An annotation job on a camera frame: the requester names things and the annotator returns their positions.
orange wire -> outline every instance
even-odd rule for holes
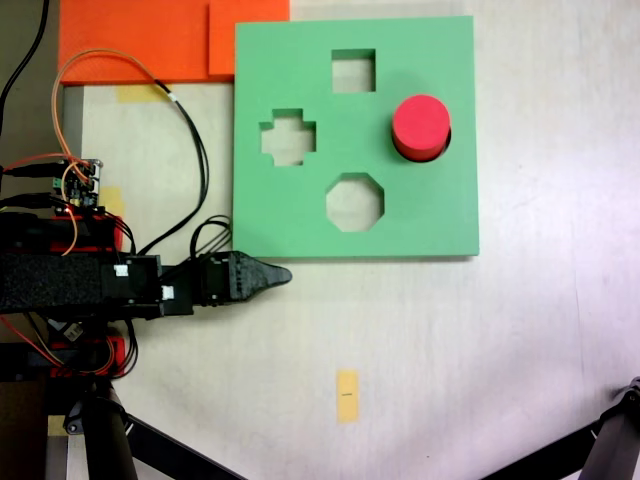
[[[60,68],[60,71],[58,72],[58,75],[56,76],[56,79],[53,83],[53,91],[51,92],[51,118],[53,120],[53,128],[56,132],[56,137],[58,137],[58,142],[60,143],[60,147],[62,148],[62,151],[68,154],[69,156],[72,156],[71,149],[69,148],[69,145],[67,144],[67,141],[65,140],[64,135],[62,134],[62,128],[60,127],[60,119],[58,117],[58,90],[60,89],[60,82],[62,81],[62,77],[64,76],[68,68],[72,64],[74,64],[76,61],[84,57],[97,56],[97,55],[107,55],[107,56],[113,55],[113,56],[128,60],[136,64],[138,67],[140,67],[140,69],[144,71],[149,76],[149,78],[151,78],[154,81],[157,80],[157,78],[153,75],[153,73],[151,73],[151,70],[149,70],[136,57],[112,48],[92,48],[89,50],[83,50],[81,52],[76,53],[69,60],[67,60],[66,63],[62,66],[62,68]]]
[[[58,363],[56,360],[54,360],[53,358],[51,358],[49,356],[48,353],[44,352],[43,350],[40,349],[40,347],[38,347],[35,343],[33,343],[31,341],[30,338],[28,338],[27,336],[25,336],[20,330],[18,330],[16,327],[13,326],[13,324],[9,321],[8,318],[0,316],[0,320],[2,320],[2,323],[4,323],[4,326],[7,327],[9,330],[11,330],[13,333],[15,333],[16,335],[18,335],[20,338],[22,338],[25,342],[27,342],[29,345],[31,345],[33,348],[35,348],[38,353],[40,355],[42,355],[44,358],[46,358],[47,360],[49,360],[51,363],[53,363],[56,367],[62,367],[62,365],[60,363]]]
[[[65,160],[68,160],[69,162],[72,162],[72,163],[77,162],[77,163],[82,163],[83,165],[89,165],[89,162],[87,162],[86,160],[82,160],[81,158],[74,157],[73,155],[67,155],[66,153],[44,153],[41,155],[33,155],[31,157],[26,157],[26,158],[17,160],[13,162],[11,165],[9,165],[7,168],[5,168],[4,171],[7,172],[9,170],[13,170],[14,168],[19,167],[20,165],[24,165],[25,163],[30,163],[35,160],[41,160],[43,158],[64,158]],[[83,174],[80,171],[80,169],[76,168],[76,173],[79,174],[83,182],[86,183],[89,181],[89,177]]]
[[[89,165],[89,162],[87,162],[86,160],[82,160],[81,158],[77,158],[77,157],[73,157],[71,156],[76,162],[80,162],[84,165]],[[26,158],[22,158],[20,160],[17,160],[15,162],[13,162],[11,165],[9,165],[7,168],[4,169],[5,172],[9,171],[9,170],[13,170],[14,168],[19,167],[20,165],[24,165],[25,163],[30,163],[33,162],[35,160],[41,160],[43,158],[64,158],[65,160],[69,159],[69,155],[67,155],[66,153],[43,153],[41,155],[32,155],[31,157],[26,157]]]
[[[37,352],[40,355],[42,355],[44,358],[49,360],[49,362],[51,362],[52,364],[54,364],[58,368],[65,368],[64,364],[62,364],[60,361],[52,358],[51,355],[49,355],[48,353],[43,351],[40,347],[38,347],[38,345],[36,345],[33,341],[31,341],[31,339],[29,337],[27,337],[20,330],[18,330],[9,321],[8,318],[3,317],[2,315],[0,315],[0,320],[2,320],[2,323],[4,323],[5,327],[7,327],[13,333],[18,335],[20,338],[22,338],[25,342],[27,342],[33,348],[35,348],[37,350]],[[95,373],[96,375],[100,375],[102,373],[106,373],[107,371],[109,371],[109,369],[111,368],[111,366],[113,365],[113,362],[115,360],[115,349],[113,348],[113,342],[111,342],[111,339],[109,337],[107,337],[107,343],[109,344],[109,360],[107,361],[107,363],[103,367],[98,368],[97,370],[81,370],[82,373]]]
[[[62,184],[60,185],[60,191],[62,192],[62,199],[65,201],[65,203],[68,203],[67,194],[65,193],[65,187],[67,185],[66,183],[67,174],[69,173],[69,170],[71,170],[74,167],[74,165],[75,163],[70,163],[67,169],[62,174]],[[71,245],[69,245],[69,248],[67,248],[67,250],[62,254],[63,257],[71,253],[71,251],[76,246],[76,242],[78,241],[78,224],[76,223],[76,217],[73,214],[73,207],[67,206],[66,210],[67,210],[67,213],[69,213],[69,217],[71,217],[71,223],[73,223],[73,242],[71,242]]]

yellow tape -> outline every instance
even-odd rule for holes
[[[338,423],[358,421],[358,372],[355,370],[338,370],[336,377],[338,391]]]
[[[50,437],[66,437],[67,431],[64,429],[64,415],[49,415],[47,417],[47,423],[49,425]]]
[[[118,103],[153,103],[169,101],[167,94],[155,84],[117,85],[116,99]]]
[[[124,217],[122,190],[118,187],[100,187],[100,206],[118,217]]]

square hole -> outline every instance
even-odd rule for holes
[[[373,49],[331,52],[333,93],[376,91],[376,51]]]

red cylinder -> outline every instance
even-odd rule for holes
[[[428,162],[440,156],[450,132],[447,107],[430,95],[407,98],[393,115],[393,143],[412,162]]]

tabletop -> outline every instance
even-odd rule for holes
[[[293,282],[247,304],[136,321],[138,366],[115,383],[124,406],[250,479],[473,480],[593,421],[640,373],[640,4],[291,8],[293,20],[474,17],[480,255],[279,261]],[[164,264],[232,202],[233,86],[175,92],[212,181],[198,218],[153,250]],[[87,87],[65,112],[138,244],[192,208],[195,151],[170,104]],[[337,421],[343,369],[359,374],[357,422]],[[86,478],[74,442],[73,480]]]

